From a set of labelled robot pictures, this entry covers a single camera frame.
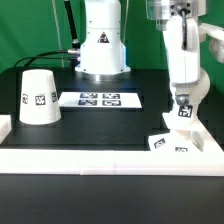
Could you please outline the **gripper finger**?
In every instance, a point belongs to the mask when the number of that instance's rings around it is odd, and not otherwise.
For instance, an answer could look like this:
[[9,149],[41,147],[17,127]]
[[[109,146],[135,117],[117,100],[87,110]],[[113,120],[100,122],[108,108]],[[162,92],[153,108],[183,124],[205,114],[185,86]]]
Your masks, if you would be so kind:
[[172,85],[171,93],[174,103],[179,106],[190,104],[190,92],[192,87],[187,85]]

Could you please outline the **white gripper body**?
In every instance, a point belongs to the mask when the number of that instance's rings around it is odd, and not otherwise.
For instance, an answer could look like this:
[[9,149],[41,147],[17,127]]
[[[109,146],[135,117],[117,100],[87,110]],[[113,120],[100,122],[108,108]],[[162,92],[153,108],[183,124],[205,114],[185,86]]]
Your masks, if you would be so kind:
[[207,0],[146,0],[149,20],[163,33],[171,85],[196,85],[200,80],[200,43],[211,37],[210,50],[224,63],[224,28],[201,23]]

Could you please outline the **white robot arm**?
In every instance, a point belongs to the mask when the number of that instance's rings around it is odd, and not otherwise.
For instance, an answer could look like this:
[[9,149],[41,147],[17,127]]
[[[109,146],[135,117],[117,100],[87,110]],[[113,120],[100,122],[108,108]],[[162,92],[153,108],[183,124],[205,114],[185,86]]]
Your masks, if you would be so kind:
[[[92,78],[128,72],[126,47],[120,40],[119,0],[84,0],[86,39],[81,45],[78,72]],[[193,103],[193,89],[202,81],[200,43],[211,38],[210,49],[224,63],[224,29],[201,23],[206,0],[146,0],[146,14],[163,33],[170,89],[178,105]]]

